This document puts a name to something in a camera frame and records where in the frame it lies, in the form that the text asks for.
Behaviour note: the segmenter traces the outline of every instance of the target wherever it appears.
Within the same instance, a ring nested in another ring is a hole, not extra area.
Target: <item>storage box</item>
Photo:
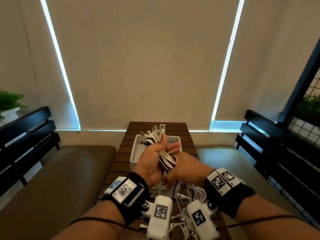
[[[145,137],[138,134],[138,135],[136,135],[136,137],[134,139],[134,143],[133,143],[133,147],[132,147],[132,151],[131,151],[131,156],[130,156],[130,169],[131,169],[131,171],[134,170],[134,167],[138,163],[140,156],[142,155],[142,153],[146,149],[144,145],[140,144],[139,140],[144,141]],[[167,136],[167,140],[168,140],[168,145],[171,145],[177,141],[181,143],[181,139],[179,136]],[[166,187],[163,186],[160,182],[158,185],[156,185],[152,189],[150,189],[151,197],[158,196],[159,190],[161,190],[161,195],[163,195],[163,196],[168,196],[168,197],[172,198],[174,195],[173,189],[167,190]]]

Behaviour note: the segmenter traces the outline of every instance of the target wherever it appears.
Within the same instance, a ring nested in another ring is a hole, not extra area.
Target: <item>wooden table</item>
[[[189,153],[199,160],[199,156],[195,145],[193,144],[189,129],[186,123],[173,123],[173,122],[130,122],[127,131],[123,137],[121,145],[118,149],[117,155],[111,165],[110,172],[106,178],[105,184],[101,190],[99,199],[104,195],[104,191],[117,179],[119,176],[126,176],[130,172],[130,155],[134,144],[134,139],[140,132],[146,133],[147,130],[151,130],[154,125],[159,127],[160,124],[165,124],[165,133],[168,136],[179,136],[181,139],[182,151]],[[178,206],[176,202],[173,204],[173,213],[178,213]],[[222,218],[221,213],[214,216],[214,223],[218,228],[222,228],[220,232],[220,238],[222,240],[231,240],[231,237],[226,229],[226,224]],[[137,223],[143,223],[141,220],[133,222],[134,227],[137,227]],[[179,227],[175,227],[170,239],[183,239],[182,231]]]

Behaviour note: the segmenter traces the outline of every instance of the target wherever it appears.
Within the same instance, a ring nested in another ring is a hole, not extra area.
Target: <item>wrist strap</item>
[[[101,200],[112,201],[128,226],[141,216],[142,205],[150,199],[149,188],[145,180],[135,172],[118,177],[105,190]]]
[[[254,189],[243,184],[224,168],[214,170],[208,175],[204,190],[210,203],[233,219],[243,199],[255,194]]]

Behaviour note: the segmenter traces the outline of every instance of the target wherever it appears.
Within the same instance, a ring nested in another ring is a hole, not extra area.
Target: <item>metal screw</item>
[[[216,207],[214,207],[214,205],[211,202],[208,202],[208,208],[210,210],[214,210]]]
[[[142,211],[146,212],[149,210],[149,208],[150,208],[150,205],[147,202],[144,202],[142,204]]]

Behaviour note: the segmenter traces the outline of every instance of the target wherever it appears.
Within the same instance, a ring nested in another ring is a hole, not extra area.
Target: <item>green plant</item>
[[[26,108],[25,105],[22,105],[18,101],[23,99],[23,94],[15,94],[7,91],[0,91],[0,122],[4,120],[4,117],[1,115],[2,111],[9,109],[14,109],[17,107]]]
[[[293,114],[310,124],[320,127],[320,94],[318,96],[305,96],[298,104]]]

